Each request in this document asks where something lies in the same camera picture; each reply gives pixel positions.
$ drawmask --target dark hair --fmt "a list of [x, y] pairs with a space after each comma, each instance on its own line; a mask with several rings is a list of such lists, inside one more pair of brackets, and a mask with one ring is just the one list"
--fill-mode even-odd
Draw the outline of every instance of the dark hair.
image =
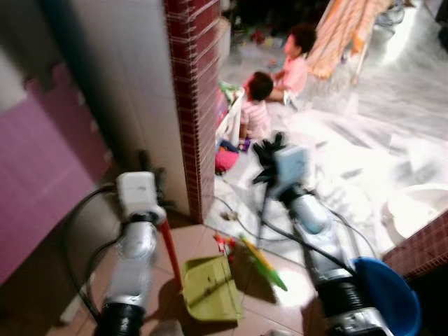
[[316, 29], [314, 25], [300, 23], [291, 28], [291, 35], [297, 47], [301, 47], [302, 53], [309, 53], [316, 42]]
[[266, 73], [257, 71], [253, 74], [248, 87], [251, 93], [251, 98], [253, 100], [262, 101], [271, 94], [272, 89], [274, 89], [274, 82]]

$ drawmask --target white marble floor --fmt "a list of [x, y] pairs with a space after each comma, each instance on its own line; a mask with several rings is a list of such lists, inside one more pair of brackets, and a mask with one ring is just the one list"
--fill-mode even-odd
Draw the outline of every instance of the white marble floor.
[[[397, 190], [414, 184], [448, 183], [448, 54], [438, 45], [438, 25], [420, 6], [407, 9], [395, 34], [375, 29], [357, 87], [349, 85], [352, 62], [341, 65], [333, 78], [309, 81], [313, 109], [291, 114], [276, 104], [269, 107], [278, 130], [300, 143], [306, 134], [316, 144], [318, 187], [326, 202], [342, 212], [379, 252], [396, 242], [396, 232], [384, 226], [384, 205]], [[242, 84], [251, 73], [267, 70], [281, 50], [245, 45], [235, 48], [221, 69], [224, 81]], [[250, 179], [256, 159], [241, 155], [216, 194], [240, 213], [256, 232], [254, 194]], [[219, 215], [216, 202], [208, 225], [236, 235], [241, 228]], [[275, 209], [273, 221], [287, 228], [284, 213]], [[278, 239], [265, 233], [269, 238]], [[300, 263], [297, 247], [287, 241], [265, 248]]]

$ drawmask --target orange striped fabric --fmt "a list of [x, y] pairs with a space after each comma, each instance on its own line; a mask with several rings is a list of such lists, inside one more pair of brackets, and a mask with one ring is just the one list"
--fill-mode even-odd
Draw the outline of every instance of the orange striped fabric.
[[334, 0], [318, 28], [317, 40], [309, 53], [309, 71], [329, 78], [339, 64], [346, 45], [353, 41], [352, 53], [363, 48], [375, 18], [391, 5], [391, 0]]

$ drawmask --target pink wall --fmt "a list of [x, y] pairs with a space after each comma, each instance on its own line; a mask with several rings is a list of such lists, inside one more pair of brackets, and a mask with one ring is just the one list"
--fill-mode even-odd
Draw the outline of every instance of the pink wall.
[[0, 115], [0, 284], [102, 177], [107, 148], [67, 68]]

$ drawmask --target pink shirt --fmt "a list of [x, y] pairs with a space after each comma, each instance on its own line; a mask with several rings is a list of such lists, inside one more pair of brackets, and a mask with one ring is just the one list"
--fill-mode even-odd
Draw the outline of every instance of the pink shirt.
[[283, 76], [282, 84], [285, 85], [288, 90], [295, 93], [301, 92], [305, 88], [308, 77], [307, 61], [303, 57], [297, 57], [291, 59], [286, 58], [283, 65], [285, 75]]
[[241, 124], [247, 125], [247, 136], [263, 139], [270, 135], [271, 122], [267, 114], [266, 102], [245, 101], [241, 107]]

